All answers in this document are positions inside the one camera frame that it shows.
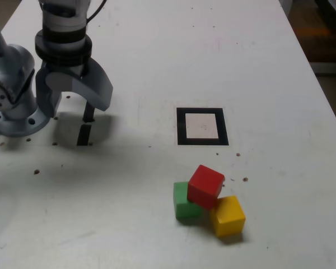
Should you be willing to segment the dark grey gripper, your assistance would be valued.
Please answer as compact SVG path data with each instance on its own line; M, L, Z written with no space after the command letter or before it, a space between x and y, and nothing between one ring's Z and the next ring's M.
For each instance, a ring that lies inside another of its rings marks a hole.
M35 81L38 107L48 118L56 116L62 97L60 92L78 94L103 112L111 103L113 86L104 69L92 58L79 66L59 66L43 61Z

